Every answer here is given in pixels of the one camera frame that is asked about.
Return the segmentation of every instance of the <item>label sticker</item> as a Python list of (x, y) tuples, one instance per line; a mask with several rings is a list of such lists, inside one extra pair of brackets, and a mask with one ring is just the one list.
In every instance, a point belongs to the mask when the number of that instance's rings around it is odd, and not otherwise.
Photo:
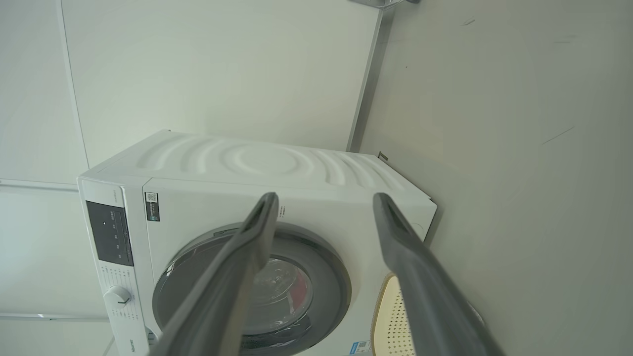
[(145, 210), (149, 221), (160, 221), (158, 208), (158, 193), (145, 193)]
[(380, 158), (381, 161), (387, 163), (387, 161), (389, 160), (387, 158), (387, 156), (385, 156), (382, 152), (378, 151), (378, 158)]
[(369, 351), (372, 349), (372, 344), (367, 341), (357, 341), (352, 344), (352, 350), (349, 352), (350, 355), (354, 355), (355, 353), (361, 353), (365, 351)]

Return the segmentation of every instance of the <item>washing machine door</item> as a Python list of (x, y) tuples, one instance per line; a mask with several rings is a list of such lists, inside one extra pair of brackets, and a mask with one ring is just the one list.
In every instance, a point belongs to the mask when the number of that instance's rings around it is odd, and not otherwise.
[[(182, 248), (158, 280), (156, 322), (164, 329), (242, 223), (209, 231)], [(294, 355), (340, 323), (351, 298), (348, 272), (322, 238), (277, 223), (268, 262), (253, 279), (239, 355)]]
[[(276, 212), (276, 196), (274, 200), (274, 210), (269, 207), (270, 212)], [(503, 356), (464, 296), (422, 244), (391, 198), (383, 193), (376, 194), (373, 207), (383, 258), (400, 282), (416, 354)], [(267, 215), (268, 228), (265, 229), (262, 227), (266, 224), (252, 222), (257, 210), (256, 207), (194, 283), (181, 306), (172, 314), (162, 339), (151, 351), (152, 356), (237, 355), (239, 335), (248, 329), (244, 327), (248, 325), (244, 323), (246, 311), (258, 307), (260, 301), (257, 296), (247, 298), (251, 287), (253, 292), (260, 290), (261, 300), (264, 300), (264, 297), (275, 296), (282, 289), (297, 288), (293, 286), (298, 284), (301, 285), (303, 300), (311, 300), (310, 303), (315, 300), (316, 295), (306, 299), (310, 295), (308, 289), (313, 286), (308, 286), (307, 281), (302, 279), (304, 275), (309, 275), (305, 270), (301, 273), (275, 260), (269, 262), (275, 267), (266, 271), (264, 265), (268, 264), (263, 259), (268, 256), (268, 247), (273, 240), (274, 232), (270, 226), (274, 226), (274, 213)], [(272, 274), (273, 278), (281, 275), (279, 285), (282, 287), (278, 289), (277, 285), (268, 285), (260, 289), (261, 286), (253, 286), (257, 283), (255, 272), (261, 270), (263, 274), (260, 277), (264, 281), (273, 271), (276, 272)], [(292, 322), (294, 318), (291, 316), (284, 320), (294, 324), (302, 319)], [(265, 326), (265, 322), (252, 325), (254, 329)]]

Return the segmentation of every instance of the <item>qr code sticker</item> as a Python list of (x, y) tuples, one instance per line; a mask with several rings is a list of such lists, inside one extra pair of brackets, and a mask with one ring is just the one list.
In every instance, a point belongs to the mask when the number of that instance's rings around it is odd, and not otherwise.
[(158, 194), (156, 193), (145, 193), (145, 200), (150, 203), (158, 202)]
[(372, 349), (372, 344), (367, 341), (357, 341), (352, 344), (352, 349), (349, 351), (350, 355), (355, 355), (357, 353), (363, 353), (370, 351)]

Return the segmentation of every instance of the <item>washing machine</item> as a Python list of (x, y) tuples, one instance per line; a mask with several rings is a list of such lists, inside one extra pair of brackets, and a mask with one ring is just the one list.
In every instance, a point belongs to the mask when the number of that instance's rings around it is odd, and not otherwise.
[(426, 236), (436, 205), (371, 155), (161, 131), (78, 178), (120, 355), (148, 353), (267, 192), (270, 259), (254, 279), (241, 355), (368, 351), (385, 265), (372, 210), (388, 193)]

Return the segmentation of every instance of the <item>control panel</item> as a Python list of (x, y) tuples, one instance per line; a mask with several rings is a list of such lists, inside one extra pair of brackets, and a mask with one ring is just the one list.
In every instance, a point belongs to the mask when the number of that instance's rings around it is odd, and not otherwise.
[(133, 266), (125, 209), (86, 201), (94, 244), (100, 260)]
[(148, 331), (138, 298), (132, 245), (123, 207), (86, 201), (103, 299), (121, 356), (146, 355)]

